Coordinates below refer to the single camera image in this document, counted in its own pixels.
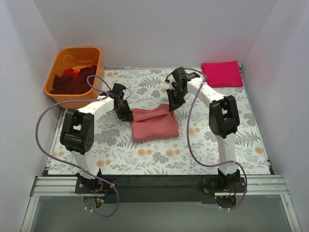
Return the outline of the salmon pink polo shirt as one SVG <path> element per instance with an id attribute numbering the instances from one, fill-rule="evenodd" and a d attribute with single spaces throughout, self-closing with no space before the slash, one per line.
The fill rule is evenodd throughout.
<path id="1" fill-rule="evenodd" d="M 161 104 L 153 110 L 135 108 L 131 122 L 134 142 L 179 137 L 179 125 L 168 104 Z"/>

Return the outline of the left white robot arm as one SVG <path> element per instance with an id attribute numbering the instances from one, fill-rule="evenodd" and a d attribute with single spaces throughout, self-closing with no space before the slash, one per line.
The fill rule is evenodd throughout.
<path id="1" fill-rule="evenodd" d="M 77 177 L 87 180 L 86 187 L 92 193 L 102 190 L 103 182 L 97 178 L 99 167 L 88 154 L 94 143 L 95 122 L 110 111 L 115 111 L 119 120 L 132 122 L 133 113 L 124 98 L 127 88 L 119 83 L 113 85 L 107 94 L 102 93 L 96 101 L 77 110 L 65 113 L 60 143 L 73 155 L 81 170 Z"/>

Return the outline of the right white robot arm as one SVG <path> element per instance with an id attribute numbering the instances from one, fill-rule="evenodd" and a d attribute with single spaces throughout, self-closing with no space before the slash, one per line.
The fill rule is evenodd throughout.
<path id="1" fill-rule="evenodd" d="M 188 148 L 192 158 L 198 164 L 218 168 L 219 188 L 224 192 L 229 192 L 240 180 L 239 164 L 236 162 L 235 152 L 236 132 L 240 125 L 236 99 L 232 95 L 224 96 L 210 87 L 206 81 L 206 75 L 202 72 L 191 68 L 192 72 L 187 73 L 187 70 L 183 67 L 176 68 L 165 79 L 165 82 L 169 84 L 169 89 L 167 89 L 169 110 L 172 112 L 180 108 L 185 103 L 186 94 L 195 95 L 187 120 L 187 130 L 189 130 L 195 101 L 199 99 L 208 107 L 209 128 L 216 136 L 220 163 L 206 165 L 198 161 L 191 149 L 189 133 L 187 133 Z"/>

